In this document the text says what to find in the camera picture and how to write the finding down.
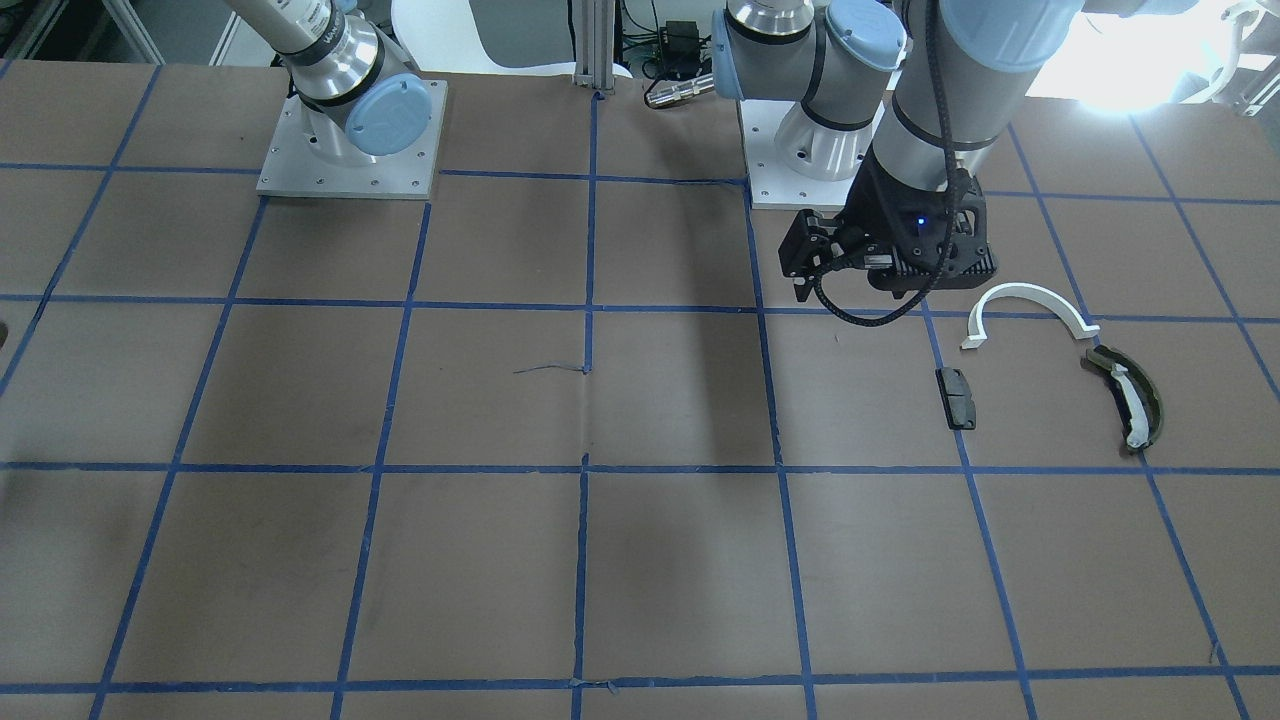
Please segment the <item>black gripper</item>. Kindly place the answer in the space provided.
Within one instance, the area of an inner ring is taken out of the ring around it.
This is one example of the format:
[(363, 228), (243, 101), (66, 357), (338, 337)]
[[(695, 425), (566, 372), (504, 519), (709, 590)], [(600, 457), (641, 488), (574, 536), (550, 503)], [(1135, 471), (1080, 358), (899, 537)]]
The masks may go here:
[[(952, 225), (954, 249), (942, 263), (937, 290), (974, 290), (995, 278), (988, 217), (980, 184), (959, 169), (961, 191)], [(868, 152), (840, 213), (840, 247), (869, 272), (872, 287), (897, 299), (925, 287), (945, 245), (946, 192), (916, 190), (892, 177)]]

